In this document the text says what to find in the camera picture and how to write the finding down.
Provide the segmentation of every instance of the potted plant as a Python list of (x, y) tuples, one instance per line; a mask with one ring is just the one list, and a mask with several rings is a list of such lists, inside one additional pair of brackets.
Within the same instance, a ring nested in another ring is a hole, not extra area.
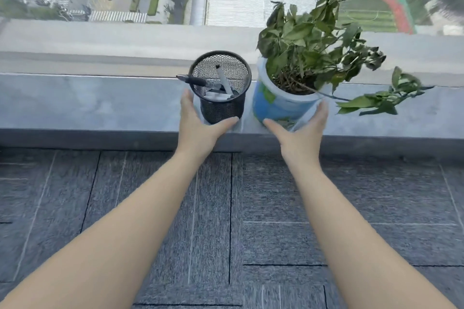
[(257, 46), (262, 57), (253, 112), (260, 122), (273, 119), (290, 129), (321, 96), (338, 100), (339, 114), (371, 108), (360, 115), (396, 115), (396, 105), (432, 88), (396, 67), (386, 91), (354, 99), (334, 96), (338, 85), (358, 75), (363, 65), (376, 70), (386, 58), (379, 47), (366, 45), (357, 23), (335, 25), (343, 1), (319, 0), (310, 13), (300, 15), (295, 5), (285, 13), (284, 4), (273, 1)]

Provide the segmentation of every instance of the hand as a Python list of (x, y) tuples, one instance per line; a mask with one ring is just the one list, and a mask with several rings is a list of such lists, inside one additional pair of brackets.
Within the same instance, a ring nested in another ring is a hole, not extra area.
[(202, 163), (211, 153), (217, 139), (238, 121), (239, 118), (235, 117), (211, 126), (203, 124), (194, 108), (193, 93), (188, 89), (184, 90), (181, 99), (181, 123), (176, 153), (190, 154)]
[(310, 168), (321, 169), (319, 148), (327, 116), (328, 105), (326, 101), (322, 100), (310, 121), (296, 132), (288, 132), (270, 119), (263, 121), (263, 124), (279, 140), (282, 157), (291, 172), (297, 172), (299, 168), (305, 168), (308, 164)]

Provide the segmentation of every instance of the black pen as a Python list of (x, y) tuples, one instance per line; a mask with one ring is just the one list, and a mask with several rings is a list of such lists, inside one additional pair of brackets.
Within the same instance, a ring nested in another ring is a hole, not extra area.
[(199, 85), (200, 87), (211, 88), (220, 93), (225, 93), (225, 88), (222, 84), (214, 83), (204, 78), (188, 76), (188, 75), (177, 75), (176, 77), (180, 79), (181, 81), (188, 83), (188, 84)]

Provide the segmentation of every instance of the right hand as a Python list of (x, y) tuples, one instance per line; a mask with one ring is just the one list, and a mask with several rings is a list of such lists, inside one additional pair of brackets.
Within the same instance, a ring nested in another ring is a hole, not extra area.
[(328, 104), (322, 100), (310, 121), (295, 132), (288, 132), (275, 121), (264, 119), (263, 124), (279, 140), (282, 157), (291, 172), (307, 168), (308, 164), (311, 169), (321, 169), (319, 149), (327, 117)]

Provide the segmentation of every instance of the plant pot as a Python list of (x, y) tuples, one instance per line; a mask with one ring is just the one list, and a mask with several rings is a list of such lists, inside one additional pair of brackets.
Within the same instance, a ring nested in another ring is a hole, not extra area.
[[(319, 100), (318, 93), (290, 94), (272, 83), (266, 72), (267, 59), (258, 59), (258, 82), (253, 95), (253, 114), (260, 123), (272, 119), (290, 130), (301, 117)], [(325, 84), (320, 92), (329, 94), (331, 85)]]

